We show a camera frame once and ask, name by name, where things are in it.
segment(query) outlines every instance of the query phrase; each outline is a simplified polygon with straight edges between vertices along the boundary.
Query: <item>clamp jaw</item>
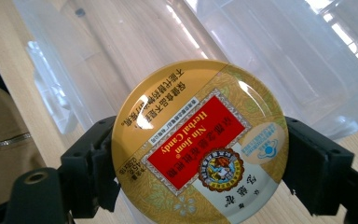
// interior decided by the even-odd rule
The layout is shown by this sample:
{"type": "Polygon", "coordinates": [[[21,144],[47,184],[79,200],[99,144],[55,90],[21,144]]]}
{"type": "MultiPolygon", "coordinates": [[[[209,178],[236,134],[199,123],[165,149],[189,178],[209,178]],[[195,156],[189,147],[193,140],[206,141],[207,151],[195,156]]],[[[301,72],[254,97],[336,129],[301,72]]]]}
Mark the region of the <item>clamp jaw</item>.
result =
{"type": "MultiPolygon", "coordinates": [[[[115,119],[92,126],[62,155],[58,170],[42,168],[19,177],[9,202],[0,205],[0,222],[74,223],[73,218],[93,218],[99,207],[114,212],[120,191],[111,155],[115,119]]],[[[347,208],[345,223],[358,223],[353,153],[299,120],[286,122],[289,157],[284,183],[311,215],[334,216],[342,204],[347,208]]]]}

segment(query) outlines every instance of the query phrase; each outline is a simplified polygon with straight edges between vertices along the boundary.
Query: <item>red label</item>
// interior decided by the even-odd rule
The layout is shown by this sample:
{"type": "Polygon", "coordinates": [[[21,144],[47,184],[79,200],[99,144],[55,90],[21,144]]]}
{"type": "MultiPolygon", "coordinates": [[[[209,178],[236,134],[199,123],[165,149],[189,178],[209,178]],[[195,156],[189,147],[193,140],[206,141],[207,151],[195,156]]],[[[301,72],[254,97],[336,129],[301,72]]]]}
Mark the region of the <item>red label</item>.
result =
{"type": "Polygon", "coordinates": [[[198,172],[205,153],[226,147],[244,129],[213,96],[148,160],[179,190],[198,172]]]}

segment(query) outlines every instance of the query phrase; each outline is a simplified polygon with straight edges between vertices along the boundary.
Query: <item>logo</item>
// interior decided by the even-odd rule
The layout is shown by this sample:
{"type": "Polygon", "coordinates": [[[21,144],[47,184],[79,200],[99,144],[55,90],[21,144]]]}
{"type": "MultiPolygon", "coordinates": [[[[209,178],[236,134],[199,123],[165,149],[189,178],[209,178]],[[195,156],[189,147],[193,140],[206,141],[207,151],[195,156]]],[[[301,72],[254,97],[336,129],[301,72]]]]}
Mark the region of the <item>logo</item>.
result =
{"type": "Polygon", "coordinates": [[[228,191],[242,180],[243,160],[232,148],[217,148],[200,161],[199,180],[209,190],[228,191]]]}

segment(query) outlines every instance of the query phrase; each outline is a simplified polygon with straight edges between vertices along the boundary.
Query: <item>tin lid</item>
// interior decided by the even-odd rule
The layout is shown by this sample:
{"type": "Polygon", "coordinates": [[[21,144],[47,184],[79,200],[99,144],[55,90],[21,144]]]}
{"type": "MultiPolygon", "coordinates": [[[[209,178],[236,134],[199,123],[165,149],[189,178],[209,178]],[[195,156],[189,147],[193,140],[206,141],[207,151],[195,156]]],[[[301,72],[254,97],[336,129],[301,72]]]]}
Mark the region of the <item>tin lid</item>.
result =
{"type": "Polygon", "coordinates": [[[159,69],[129,96],[112,135],[117,179],[157,223],[238,223],[272,196],[288,132],[270,91],[212,60],[159,69]]]}

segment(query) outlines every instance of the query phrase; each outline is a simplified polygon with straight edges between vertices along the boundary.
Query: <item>screw hole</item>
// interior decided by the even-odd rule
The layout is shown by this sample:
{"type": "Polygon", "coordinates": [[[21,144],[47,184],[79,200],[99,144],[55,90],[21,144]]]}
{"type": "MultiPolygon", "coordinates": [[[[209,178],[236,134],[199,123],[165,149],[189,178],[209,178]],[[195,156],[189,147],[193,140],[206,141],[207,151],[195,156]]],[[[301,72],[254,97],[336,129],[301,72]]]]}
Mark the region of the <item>screw hole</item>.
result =
{"type": "Polygon", "coordinates": [[[42,180],[48,177],[48,173],[46,172],[36,172],[32,175],[28,175],[24,180],[25,184],[32,185],[41,182],[42,180]]]}

